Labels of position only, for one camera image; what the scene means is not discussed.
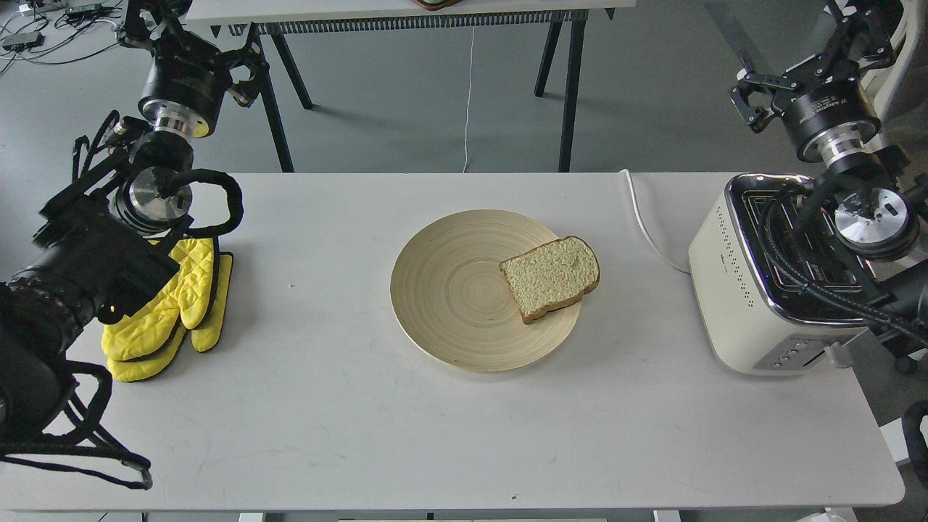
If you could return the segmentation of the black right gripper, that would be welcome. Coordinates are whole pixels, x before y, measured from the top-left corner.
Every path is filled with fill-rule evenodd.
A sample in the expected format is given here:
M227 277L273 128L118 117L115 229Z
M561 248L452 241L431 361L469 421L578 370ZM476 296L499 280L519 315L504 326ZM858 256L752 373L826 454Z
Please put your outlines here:
M891 38L904 12L901 1L826 1L811 36L816 49L786 78L739 70L729 90L736 112L754 133L781 118L799 161L881 163L868 147L881 123L861 77L895 64Z

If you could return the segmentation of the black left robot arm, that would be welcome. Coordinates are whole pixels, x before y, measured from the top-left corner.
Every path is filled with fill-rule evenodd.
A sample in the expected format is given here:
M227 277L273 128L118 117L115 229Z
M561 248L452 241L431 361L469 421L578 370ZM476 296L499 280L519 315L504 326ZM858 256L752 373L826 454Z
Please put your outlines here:
M244 108L268 80L259 29L241 49L219 50L183 29L189 1L129 1L118 43L145 49L152 68L141 116L107 116L88 158L74 153L72 183L43 206L33 236L42 254L2 284L2 460L83 473L129 489L152 487L152 464L102 427L113 379L67 359L92 320L114 324L142 310L181 265L185 239L214 239L241 224L239 183L195 169L191 142L211 135L223 96Z

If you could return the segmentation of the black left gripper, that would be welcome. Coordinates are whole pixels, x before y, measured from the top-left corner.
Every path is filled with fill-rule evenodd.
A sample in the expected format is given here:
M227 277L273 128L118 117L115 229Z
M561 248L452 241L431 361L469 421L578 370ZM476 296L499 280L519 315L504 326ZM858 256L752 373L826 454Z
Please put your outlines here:
M120 46L152 56L139 112L158 130L186 138L206 138L218 127L223 96L242 108L258 99L268 79L264 49L246 40L241 49L222 51L181 23L191 1L126 1L117 30ZM234 80L232 70L248 77Z

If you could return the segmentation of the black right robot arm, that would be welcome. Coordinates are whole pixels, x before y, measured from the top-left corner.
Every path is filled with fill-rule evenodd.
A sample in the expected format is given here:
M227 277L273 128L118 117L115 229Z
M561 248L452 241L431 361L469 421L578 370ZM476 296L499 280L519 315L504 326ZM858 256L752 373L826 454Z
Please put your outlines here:
M834 30L824 49L779 75L753 70L746 51L743 72L732 89L732 103L743 122L760 133L775 119L783 122L800 161L821 162L825 173L809 187L779 188L761 212L758 234L763 258L787 281L825 304L858 318L881 335L904 370L917 366L912 354L926 346L926 263L884 282L854 270L858 259L890 262L908 254L926 220L926 178L908 191L896 187L907 160L901 149L871 151L881 121L861 76L890 68L896 53L890 30L901 23L899 1L829 1ZM832 216L832 251L826 257L854 271L864 295L851 298L815 282L787 257L772 229L778 206L799 205L789 237L808 231L821 212Z

